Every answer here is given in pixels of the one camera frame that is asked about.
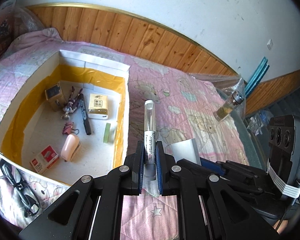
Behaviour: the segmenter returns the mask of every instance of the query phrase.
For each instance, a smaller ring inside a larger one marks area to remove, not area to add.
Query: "plastic bag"
[[[16,39],[20,35],[45,29],[38,17],[29,9],[16,7],[14,13],[14,35]]]
[[[244,119],[246,109],[246,96],[244,93],[244,80],[241,76],[222,76],[211,74],[189,74],[191,77],[211,82],[214,87],[221,90],[226,97],[229,97],[235,90],[240,92],[243,97],[243,102],[235,109],[238,112],[241,119]]]
[[[271,117],[273,117],[271,112],[260,110],[254,116],[250,117],[250,122],[247,126],[247,129],[251,130],[255,136],[262,134],[261,128],[268,125]]]

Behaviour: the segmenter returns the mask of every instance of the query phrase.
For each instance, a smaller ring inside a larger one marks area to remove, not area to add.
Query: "blue gripper pad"
[[[223,176],[225,174],[225,171],[221,168],[221,166],[212,161],[200,158],[200,162],[202,167],[214,171],[217,175]]]
[[[140,167],[139,167],[139,184],[138,184],[138,190],[139,194],[141,194],[142,191],[142,184],[143,184],[143,165],[144,165],[144,145],[142,145],[141,148],[141,157],[140,157]]]
[[[160,157],[159,157],[159,148],[157,143],[155,144],[155,162],[156,162],[156,168],[157,168],[157,180],[158,180],[158,189],[160,195],[162,194],[162,171],[161,171],[161,165],[160,165]]]

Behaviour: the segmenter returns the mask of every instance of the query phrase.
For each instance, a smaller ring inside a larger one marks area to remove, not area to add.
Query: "blue object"
[[[256,69],[256,71],[250,78],[248,84],[244,88],[246,98],[253,92],[256,86],[260,83],[261,79],[266,74],[268,69],[269,69],[268,59],[266,57],[263,57],[258,68]]]
[[[159,148],[157,143],[155,144],[155,162],[156,162],[156,168],[157,168],[157,180],[158,180],[158,189],[160,195],[162,195],[162,170],[161,170],[161,165],[160,165],[160,158],[157,156],[159,154]]]
[[[139,194],[141,194],[142,191],[142,185],[143,185],[143,165],[144,165],[144,150],[145,147],[142,144],[142,153],[141,153],[141,158],[140,158],[140,168],[139,168],[139,185],[138,185],[138,190]]]
[[[259,116],[265,126],[267,126],[269,124],[271,117],[274,117],[274,115],[270,111],[267,111],[267,110],[260,110]]]
[[[225,171],[221,168],[221,166],[217,163],[214,163],[212,161],[206,160],[204,158],[200,158],[201,166],[205,167],[209,170],[214,171],[217,175],[223,176],[225,174]]]

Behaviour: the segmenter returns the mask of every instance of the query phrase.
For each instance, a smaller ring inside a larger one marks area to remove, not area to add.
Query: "silver screw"
[[[219,177],[217,175],[212,174],[209,176],[209,180],[212,182],[217,182],[219,180]]]
[[[174,172],[179,172],[179,171],[181,171],[181,167],[180,166],[178,166],[178,165],[174,165],[174,166],[172,166],[172,171],[174,171]]]
[[[121,172],[126,172],[129,170],[129,167],[127,165],[122,165],[120,168],[119,168],[119,171]]]
[[[81,178],[81,181],[83,183],[87,183],[91,180],[91,177],[89,175],[84,175],[82,178]]]

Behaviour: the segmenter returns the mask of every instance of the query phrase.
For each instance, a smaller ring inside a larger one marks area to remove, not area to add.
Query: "cartoon print quilt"
[[[131,66],[128,84],[130,126],[127,154],[135,151],[138,140],[143,140],[144,102],[151,99],[156,103],[156,139],[163,142],[165,152],[171,153],[170,145],[174,142],[195,138],[201,157],[211,161],[232,160],[248,164],[233,119],[228,117],[219,123],[213,116],[213,111],[224,101],[210,82],[199,81],[179,70],[105,47],[84,42],[63,42],[54,28],[24,34],[12,43],[6,54],[10,56],[0,61],[0,89],[3,86],[9,94],[10,89],[13,91],[15,87],[20,88],[26,81],[29,64],[41,64],[60,49],[105,57]],[[7,65],[13,66],[10,74],[17,78],[5,81],[1,69]],[[9,105],[8,102],[0,102],[0,107],[6,105]],[[26,173],[22,176],[38,196],[43,210],[67,190],[67,187],[59,185],[58,182],[52,184]],[[151,190],[151,185],[145,188],[138,197],[124,197],[121,239],[176,239],[176,198],[159,196]],[[21,228],[34,219],[23,216],[18,195],[2,179],[0,214]]]

